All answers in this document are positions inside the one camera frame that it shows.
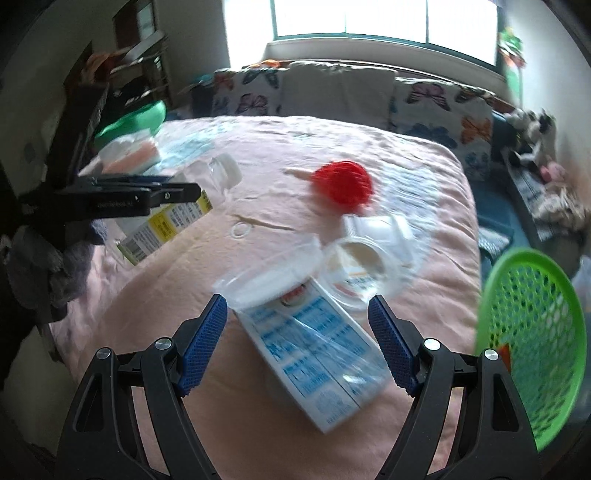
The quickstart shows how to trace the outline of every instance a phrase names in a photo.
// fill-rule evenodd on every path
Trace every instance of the metal screw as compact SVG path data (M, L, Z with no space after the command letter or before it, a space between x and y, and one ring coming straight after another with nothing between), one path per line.
M499 354L496 353L494 350L491 350L490 348L488 350L485 350L484 356L487 357L489 360L493 361L499 359Z
M96 357L99 360L104 360L105 358L109 358L110 354L111 354L111 349L109 349L107 347L103 347L103 348L99 349L99 351L96 353Z
M170 346L173 344L173 341L170 338L161 338L156 340L156 348L158 350L168 350Z
M436 351L441 348L441 344L437 340L435 340L435 338L428 338L427 340L425 340L425 343L423 345L425 345L425 348L427 350L432 351Z

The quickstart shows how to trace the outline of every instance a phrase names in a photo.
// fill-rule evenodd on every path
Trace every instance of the floor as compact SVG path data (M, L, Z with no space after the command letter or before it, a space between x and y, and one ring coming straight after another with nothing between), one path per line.
M25 441L55 455L75 391L66 367L51 360L33 329L12 364L0 401Z

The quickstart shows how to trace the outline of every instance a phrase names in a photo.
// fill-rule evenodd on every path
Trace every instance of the red ball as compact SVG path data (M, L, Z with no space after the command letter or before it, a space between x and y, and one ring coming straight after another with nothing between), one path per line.
M312 175L312 182L323 194L348 211L367 204L374 193L367 171L350 160L320 167Z

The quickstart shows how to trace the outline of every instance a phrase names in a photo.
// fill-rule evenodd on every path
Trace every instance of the bed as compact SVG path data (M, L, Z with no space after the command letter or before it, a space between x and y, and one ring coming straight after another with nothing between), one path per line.
M302 233L323 244L338 238L339 213L298 171L351 159L375 182L377 211L406 213L413 227L415 267L408 283L387 297L397 316L423 336L472 353L480 292L478 226L470 187L445 147L377 128L312 117L226 117L166 122L161 148L200 138L193 164L226 152L243 181L231 201L194 223L131 271L96 248L87 293L52 324L64 362L80 380L92 355L146 348L200 314L214 282L281 251ZM191 178L191 165L185 166ZM249 233L231 235L238 222ZM363 313L354 315L370 332ZM134 392L138 423L153 468L165 471L141 389ZM432 470L452 445L461 395L450 403ZM225 479L374 478L405 420L411 399L392 380L373 402L328 434L291 403L234 314L199 388L184 405L204 448Z

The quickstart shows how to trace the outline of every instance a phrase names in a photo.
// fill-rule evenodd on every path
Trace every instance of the stuffed animal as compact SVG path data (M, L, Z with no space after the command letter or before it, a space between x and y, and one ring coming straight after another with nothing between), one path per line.
M540 118L528 126L527 135L535 143L533 152L525 154L510 152L511 165L538 169L551 161L556 161L556 120L553 116L542 110Z
M540 176L544 183L551 181L566 181L566 170L563 166L558 165L555 161L548 162L548 165L540 167Z
M526 112L516 108L511 113L505 114L505 119L509 125L512 125L518 132L525 132L530 123L535 122L535 113Z

